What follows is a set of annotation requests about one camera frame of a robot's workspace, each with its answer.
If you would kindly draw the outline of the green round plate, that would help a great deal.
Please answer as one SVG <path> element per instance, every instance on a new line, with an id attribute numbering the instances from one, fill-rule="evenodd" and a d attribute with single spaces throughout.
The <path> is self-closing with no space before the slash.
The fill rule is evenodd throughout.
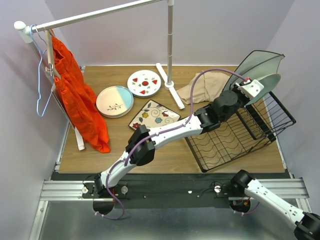
<path id="1" fill-rule="evenodd" d="M 271 92 L 277 84 L 281 80 L 281 75 L 274 73 L 274 74 L 269 74 L 263 77 L 259 77 L 256 79 L 260 84 L 263 85 L 263 89 L 259 92 L 259 94 L 251 99 L 246 105 L 252 105 L 256 102 L 258 102 L 261 98 L 263 98 L 267 93 Z"/>

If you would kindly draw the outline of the large square green plate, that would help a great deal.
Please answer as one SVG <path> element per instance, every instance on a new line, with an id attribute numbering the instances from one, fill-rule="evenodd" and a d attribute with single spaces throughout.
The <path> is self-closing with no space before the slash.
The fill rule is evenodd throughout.
<path id="1" fill-rule="evenodd" d="M 234 72 L 244 78 L 258 80 L 258 78 L 270 74 L 277 74 L 280 63 L 284 58 L 285 55 L 282 53 L 267 50 L 253 50 Z"/>

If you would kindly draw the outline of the square leaf pattern plate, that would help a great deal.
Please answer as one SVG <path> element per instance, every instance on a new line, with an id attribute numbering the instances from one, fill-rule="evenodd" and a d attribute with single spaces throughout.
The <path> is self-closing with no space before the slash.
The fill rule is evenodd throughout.
<path id="1" fill-rule="evenodd" d="M 132 130 L 141 125 L 145 125 L 147 129 L 162 127 L 175 123 L 180 118 L 181 116 L 175 111 L 151 99 L 133 117 L 128 127 Z"/>

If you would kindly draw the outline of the white blue rimmed plate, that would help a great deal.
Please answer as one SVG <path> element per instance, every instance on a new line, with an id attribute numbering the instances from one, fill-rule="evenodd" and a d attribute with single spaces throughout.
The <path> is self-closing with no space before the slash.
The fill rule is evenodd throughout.
<path id="1" fill-rule="evenodd" d="M 162 86 L 161 77 L 151 70 L 138 70 L 130 75 L 127 88 L 133 95 L 158 93 Z"/>

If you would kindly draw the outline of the cream and teal plate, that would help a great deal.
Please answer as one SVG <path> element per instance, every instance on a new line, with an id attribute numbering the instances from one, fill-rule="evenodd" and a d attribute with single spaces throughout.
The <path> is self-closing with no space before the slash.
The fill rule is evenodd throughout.
<path id="1" fill-rule="evenodd" d="M 111 86 L 102 90 L 96 99 L 97 110 L 107 118 L 120 118 L 134 105 L 132 92 L 123 86 Z"/>

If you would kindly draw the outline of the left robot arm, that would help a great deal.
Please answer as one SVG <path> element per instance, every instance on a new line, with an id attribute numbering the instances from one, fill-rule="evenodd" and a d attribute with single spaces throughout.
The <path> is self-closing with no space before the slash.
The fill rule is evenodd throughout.
<path id="1" fill-rule="evenodd" d="M 164 145 L 190 136 L 218 129 L 238 109 L 253 100 L 260 90 L 253 83 L 223 91 L 212 103 L 199 108 L 182 120 L 154 128 L 139 126 L 128 141 L 120 158 L 107 170 L 94 177 L 93 192 L 101 198 L 114 197 L 111 191 L 133 168 L 149 164 L 155 151 Z"/>

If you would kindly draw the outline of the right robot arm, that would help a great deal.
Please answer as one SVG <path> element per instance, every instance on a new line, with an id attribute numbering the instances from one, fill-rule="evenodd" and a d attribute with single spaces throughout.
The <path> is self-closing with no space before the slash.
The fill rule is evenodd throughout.
<path id="1" fill-rule="evenodd" d="M 259 180 L 245 170 L 240 170 L 230 180 L 230 191 L 257 200 L 273 213 L 278 214 L 292 229 L 298 240 L 320 238 L 320 216 L 297 208 L 267 189 Z"/>

